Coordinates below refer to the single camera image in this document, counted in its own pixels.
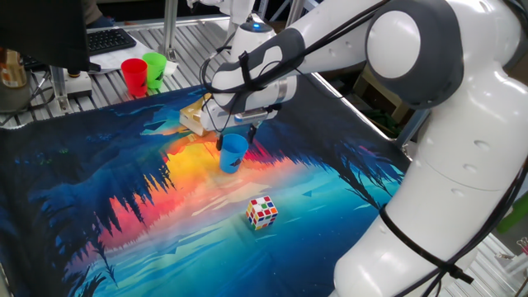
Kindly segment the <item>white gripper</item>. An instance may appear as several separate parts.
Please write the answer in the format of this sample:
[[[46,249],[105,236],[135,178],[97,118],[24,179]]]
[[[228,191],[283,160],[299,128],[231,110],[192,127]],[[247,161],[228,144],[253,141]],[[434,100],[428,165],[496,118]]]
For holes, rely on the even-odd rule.
[[[229,112],[222,109],[214,100],[208,100],[201,108],[200,123],[204,130],[223,131],[226,128],[256,124],[265,120],[276,117],[278,110],[257,108],[255,110],[244,111],[239,113]],[[257,133],[257,127],[250,125],[247,133],[247,141],[253,143]],[[216,148],[221,151],[223,148],[224,136],[220,134],[216,141]]]

